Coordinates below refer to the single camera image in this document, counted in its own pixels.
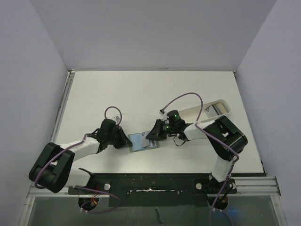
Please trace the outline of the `silver credit card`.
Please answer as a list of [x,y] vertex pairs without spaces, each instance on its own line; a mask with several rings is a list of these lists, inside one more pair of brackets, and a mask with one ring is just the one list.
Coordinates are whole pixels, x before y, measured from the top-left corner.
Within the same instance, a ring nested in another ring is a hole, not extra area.
[[141,145],[141,148],[146,148],[148,147],[150,144],[149,144],[149,140],[146,138],[146,136],[148,135],[149,131],[145,131],[145,132],[142,132],[140,134],[140,145]]
[[154,141],[154,140],[150,140],[149,141],[149,148],[158,148],[159,147],[159,143],[158,143],[158,141]]

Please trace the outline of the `green leather card holder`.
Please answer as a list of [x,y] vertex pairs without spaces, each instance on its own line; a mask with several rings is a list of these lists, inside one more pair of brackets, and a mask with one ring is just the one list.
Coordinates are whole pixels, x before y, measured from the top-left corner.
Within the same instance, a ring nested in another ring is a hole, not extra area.
[[129,134],[128,138],[132,142],[132,146],[129,148],[131,153],[145,151],[150,149],[159,148],[158,141],[148,140],[146,136],[149,134],[149,131],[142,133]]

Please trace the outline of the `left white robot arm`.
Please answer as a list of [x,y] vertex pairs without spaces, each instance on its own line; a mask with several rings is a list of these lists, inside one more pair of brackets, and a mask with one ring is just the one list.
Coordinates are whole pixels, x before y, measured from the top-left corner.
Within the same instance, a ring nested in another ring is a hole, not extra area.
[[72,143],[47,143],[29,172],[29,180],[37,189],[53,193],[65,186],[79,186],[84,193],[95,190],[96,182],[92,173],[84,169],[73,169],[75,161],[88,155],[98,154],[108,146],[115,149],[132,146],[122,127],[115,120],[104,119],[100,128]]

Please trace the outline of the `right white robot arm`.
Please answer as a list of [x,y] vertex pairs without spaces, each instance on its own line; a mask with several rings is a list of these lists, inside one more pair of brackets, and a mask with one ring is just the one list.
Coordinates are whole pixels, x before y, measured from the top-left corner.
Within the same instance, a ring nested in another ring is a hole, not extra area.
[[161,141],[167,137],[177,137],[183,142],[208,139],[217,154],[211,173],[209,186],[219,193],[226,187],[226,179],[239,159],[239,154],[248,144],[243,132],[226,116],[220,116],[208,123],[186,123],[177,110],[166,114],[165,119],[157,119],[154,127],[146,136],[147,140]]

